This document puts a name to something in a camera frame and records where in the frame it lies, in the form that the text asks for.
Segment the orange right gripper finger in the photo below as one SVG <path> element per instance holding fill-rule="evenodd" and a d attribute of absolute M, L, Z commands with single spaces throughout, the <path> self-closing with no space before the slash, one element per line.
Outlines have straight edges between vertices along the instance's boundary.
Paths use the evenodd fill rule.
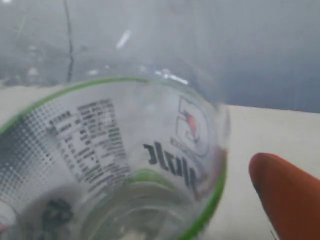
<path fill-rule="evenodd" d="M 320 238 L 320 180 L 272 153 L 256 153 L 249 176 L 281 240 Z"/>

